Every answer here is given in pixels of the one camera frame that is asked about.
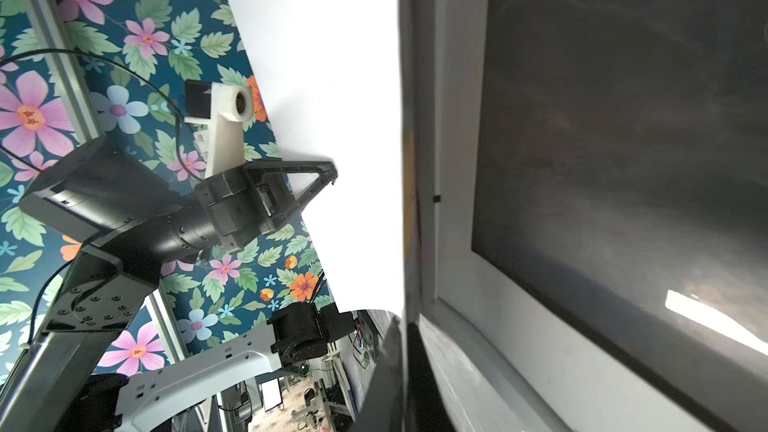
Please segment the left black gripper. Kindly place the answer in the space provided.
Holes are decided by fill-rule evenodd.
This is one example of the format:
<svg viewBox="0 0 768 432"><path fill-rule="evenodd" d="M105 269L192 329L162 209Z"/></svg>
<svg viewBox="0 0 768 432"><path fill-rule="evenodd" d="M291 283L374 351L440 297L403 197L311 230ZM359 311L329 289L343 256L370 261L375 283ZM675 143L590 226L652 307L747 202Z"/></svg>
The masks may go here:
<svg viewBox="0 0 768 432"><path fill-rule="evenodd" d="M291 189L287 175L312 174L308 185ZM297 218L338 178L332 161L258 160L204 179L194 196L226 249L243 249Z"/></svg>

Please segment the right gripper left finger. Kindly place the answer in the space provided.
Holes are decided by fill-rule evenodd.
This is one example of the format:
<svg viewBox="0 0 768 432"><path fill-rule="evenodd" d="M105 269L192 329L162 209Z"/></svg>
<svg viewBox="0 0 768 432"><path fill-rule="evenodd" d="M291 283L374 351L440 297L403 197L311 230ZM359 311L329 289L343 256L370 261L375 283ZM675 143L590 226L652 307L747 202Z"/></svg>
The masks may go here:
<svg viewBox="0 0 768 432"><path fill-rule="evenodd" d="M398 432L404 420L404 370L401 321L393 317L368 388L351 431Z"/></svg>

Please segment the clear acrylic sheet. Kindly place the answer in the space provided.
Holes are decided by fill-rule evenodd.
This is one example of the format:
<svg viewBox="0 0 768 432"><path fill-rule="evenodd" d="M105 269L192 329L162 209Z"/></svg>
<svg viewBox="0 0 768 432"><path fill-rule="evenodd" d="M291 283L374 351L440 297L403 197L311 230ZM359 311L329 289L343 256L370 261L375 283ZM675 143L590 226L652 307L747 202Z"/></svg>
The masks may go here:
<svg viewBox="0 0 768 432"><path fill-rule="evenodd" d="M719 431L767 427L767 0L488 0L473 249Z"/></svg>

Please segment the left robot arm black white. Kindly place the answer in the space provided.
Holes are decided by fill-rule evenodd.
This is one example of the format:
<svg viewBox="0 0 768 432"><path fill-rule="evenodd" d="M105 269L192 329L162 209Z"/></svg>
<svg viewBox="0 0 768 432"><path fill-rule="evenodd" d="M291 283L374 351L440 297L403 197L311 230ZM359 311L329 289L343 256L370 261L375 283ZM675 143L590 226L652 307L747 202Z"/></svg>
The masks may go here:
<svg viewBox="0 0 768 432"><path fill-rule="evenodd" d="M105 138L42 171L21 209L82 246L32 344L1 391L5 431L150 431L247 378L326 354L351 313L296 300L247 333L134 377L94 375L160 285L163 265L272 234L337 176L327 161L259 160L187 195Z"/></svg>

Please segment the white picture frame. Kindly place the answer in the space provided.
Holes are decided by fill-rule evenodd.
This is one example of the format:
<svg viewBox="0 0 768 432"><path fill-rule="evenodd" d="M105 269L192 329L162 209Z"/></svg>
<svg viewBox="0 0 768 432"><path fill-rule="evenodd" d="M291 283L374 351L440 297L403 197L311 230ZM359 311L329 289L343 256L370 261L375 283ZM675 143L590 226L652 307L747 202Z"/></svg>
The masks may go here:
<svg viewBox="0 0 768 432"><path fill-rule="evenodd" d="M448 303L493 267L471 248L487 0L400 0L407 224L405 317L438 370L444 410L473 431L563 431L565 422Z"/></svg>

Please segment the white photo mat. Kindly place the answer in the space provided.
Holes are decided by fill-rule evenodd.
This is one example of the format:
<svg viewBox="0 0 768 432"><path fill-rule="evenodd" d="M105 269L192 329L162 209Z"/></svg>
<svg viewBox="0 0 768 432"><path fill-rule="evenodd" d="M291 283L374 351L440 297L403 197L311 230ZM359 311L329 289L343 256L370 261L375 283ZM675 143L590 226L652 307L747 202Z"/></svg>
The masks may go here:
<svg viewBox="0 0 768 432"><path fill-rule="evenodd" d="M717 416L656 372L655 352L693 350L666 323L581 272L601 236L565 216L562 188L526 185L492 216L499 260L473 248L488 0L431 0L434 104L420 121L422 298L530 430L717 431Z"/></svg>

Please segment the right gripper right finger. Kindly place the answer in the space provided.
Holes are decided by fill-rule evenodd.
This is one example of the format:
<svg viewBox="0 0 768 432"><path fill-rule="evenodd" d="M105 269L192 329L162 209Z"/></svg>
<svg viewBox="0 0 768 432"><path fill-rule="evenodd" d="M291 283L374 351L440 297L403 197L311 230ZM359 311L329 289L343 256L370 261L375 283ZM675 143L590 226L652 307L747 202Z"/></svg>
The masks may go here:
<svg viewBox="0 0 768 432"><path fill-rule="evenodd" d="M406 431L454 432L431 368L420 331L415 323L406 328L407 394Z"/></svg>

